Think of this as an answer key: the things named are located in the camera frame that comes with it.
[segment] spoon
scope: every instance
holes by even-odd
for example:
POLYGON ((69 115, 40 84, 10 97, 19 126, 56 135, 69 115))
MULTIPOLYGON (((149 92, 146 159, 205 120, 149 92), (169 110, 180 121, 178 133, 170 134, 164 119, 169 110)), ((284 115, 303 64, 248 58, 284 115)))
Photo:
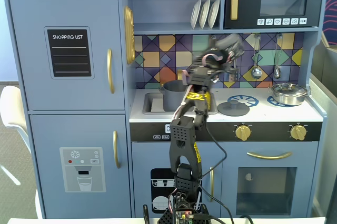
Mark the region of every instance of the spoon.
POLYGON ((276 47, 275 47, 275 57, 276 57, 276 64, 275 64, 275 70, 274 70, 274 78, 276 79, 279 79, 281 78, 281 69, 280 69, 280 66, 279 66, 279 59, 280 59, 280 55, 281 55, 281 52, 282 52, 282 47, 283 47, 283 36, 282 34, 279 34, 277 36, 277 39, 276 39, 276 47), (280 52, 277 53, 277 45, 279 44, 279 39, 281 39, 281 49, 280 49, 280 52))
POLYGON ((255 54, 255 58, 254 58, 254 67, 251 70, 251 75, 253 78, 255 79, 259 79, 262 76, 262 71, 260 68, 258 68, 257 66, 257 60, 259 58, 259 54, 260 54, 260 44, 261 44, 261 36, 256 34, 255 35, 255 44, 254 44, 254 53, 255 53, 255 48, 256 48, 256 42, 257 40, 259 40, 259 50, 257 51, 257 54, 255 54))

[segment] white plate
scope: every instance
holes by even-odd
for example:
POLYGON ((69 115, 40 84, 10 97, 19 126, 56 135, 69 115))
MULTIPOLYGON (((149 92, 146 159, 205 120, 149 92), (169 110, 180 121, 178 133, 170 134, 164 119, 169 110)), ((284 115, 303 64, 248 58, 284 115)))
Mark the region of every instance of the white plate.
POLYGON ((191 26, 192 26, 192 28, 195 27, 196 21, 198 20, 200 6, 201 6, 201 0, 198 0, 194 5, 192 15, 191 15, 191 26))
POLYGON ((205 4, 202 6, 200 19, 199 19, 200 28, 204 28, 205 26, 207 15, 210 9, 210 1, 211 0, 206 0, 205 4))
POLYGON ((213 3, 211 10, 210 10, 210 15, 209 15, 209 27, 213 28, 217 13, 219 11, 219 6, 220 6, 220 0, 215 0, 213 3))

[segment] light blue cabinet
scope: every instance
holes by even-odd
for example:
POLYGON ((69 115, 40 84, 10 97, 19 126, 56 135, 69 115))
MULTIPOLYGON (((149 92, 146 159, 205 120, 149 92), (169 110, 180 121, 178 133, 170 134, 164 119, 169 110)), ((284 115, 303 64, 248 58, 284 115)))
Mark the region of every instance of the light blue cabinet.
MULTIPOLYGON (((233 217, 307 216, 318 142, 221 145, 228 153, 223 163, 221 198, 233 217)), ((221 217, 228 216, 222 208, 221 217)))
POLYGON ((124 115, 30 115, 30 119, 48 219, 131 217, 124 115), (63 155, 67 150, 69 157, 63 155), (95 174, 94 165, 104 165, 102 174, 95 174))
MULTIPOLYGON (((197 142, 201 158, 203 173, 209 170, 222 158, 222 152, 211 142, 197 142)), ((133 142, 133 180, 135 197, 135 215, 143 217, 143 205, 149 207, 151 218, 161 217, 167 209, 168 195, 174 190, 173 173, 170 169, 169 142, 133 142)), ((214 169, 214 185, 211 185, 210 175, 203 178, 202 185, 213 196, 221 197, 222 165, 214 169)), ((220 205, 211 201, 202 193, 202 202, 207 205, 210 214, 219 217, 220 205)))
POLYGON ((124 110, 118 0, 10 1, 29 110, 124 110))

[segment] play kitchen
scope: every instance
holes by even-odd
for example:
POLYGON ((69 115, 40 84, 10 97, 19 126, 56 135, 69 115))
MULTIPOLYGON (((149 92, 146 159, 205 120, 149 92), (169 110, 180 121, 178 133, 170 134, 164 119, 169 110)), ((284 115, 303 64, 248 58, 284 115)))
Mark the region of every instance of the play kitchen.
MULTIPOLYGON (((326 114, 309 78, 325 0, 6 6, 45 218, 142 218, 144 204, 160 217, 175 188, 170 123, 189 90, 178 73, 233 33, 244 53, 214 78, 207 119, 227 158, 202 186, 235 217, 310 216, 326 114)), ((203 173, 224 157, 205 128, 196 143, 203 173)), ((211 215, 229 216, 204 192, 197 200, 196 208, 205 203, 211 215)))

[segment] blue burner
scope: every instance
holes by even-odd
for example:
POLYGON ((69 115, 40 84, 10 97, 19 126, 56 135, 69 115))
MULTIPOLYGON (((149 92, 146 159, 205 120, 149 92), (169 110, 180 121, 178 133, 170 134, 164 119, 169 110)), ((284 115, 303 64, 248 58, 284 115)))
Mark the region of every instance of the blue burner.
POLYGON ((230 102, 233 99, 237 100, 238 102, 245 103, 249 107, 255 107, 259 103, 258 99, 248 95, 234 95, 229 97, 227 101, 230 102))
POLYGON ((273 96, 269 96, 267 101, 272 104, 273 106, 276 106, 276 107, 291 107, 289 105, 285 105, 285 104, 281 104, 281 103, 278 103, 274 98, 273 96))

